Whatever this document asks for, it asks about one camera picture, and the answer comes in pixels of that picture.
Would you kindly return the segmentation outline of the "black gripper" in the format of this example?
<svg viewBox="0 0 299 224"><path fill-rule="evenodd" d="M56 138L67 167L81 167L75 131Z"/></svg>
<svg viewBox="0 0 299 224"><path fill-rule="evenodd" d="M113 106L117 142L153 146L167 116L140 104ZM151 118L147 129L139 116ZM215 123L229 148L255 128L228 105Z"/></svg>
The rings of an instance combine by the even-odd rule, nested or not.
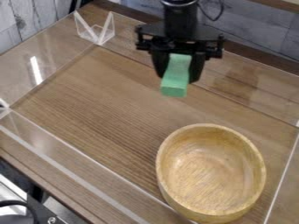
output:
<svg viewBox="0 0 299 224"><path fill-rule="evenodd" d="M140 24L135 27L137 50L152 55L153 69L160 78L168 67L169 53L191 56L189 83L201 77L205 59L223 56L224 34L215 28L196 24L189 30L176 26L167 28L164 22Z"/></svg>

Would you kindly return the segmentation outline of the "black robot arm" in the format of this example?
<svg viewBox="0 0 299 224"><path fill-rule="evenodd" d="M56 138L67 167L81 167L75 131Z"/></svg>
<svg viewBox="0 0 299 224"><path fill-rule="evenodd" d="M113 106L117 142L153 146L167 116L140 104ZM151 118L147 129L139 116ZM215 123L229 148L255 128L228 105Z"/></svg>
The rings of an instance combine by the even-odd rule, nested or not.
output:
<svg viewBox="0 0 299 224"><path fill-rule="evenodd" d="M191 57L187 66L188 82L201 77L204 63L223 57L224 35L199 22L200 0L160 0L163 20L135 27L135 48L147 51L160 78L171 64L171 55Z"/></svg>

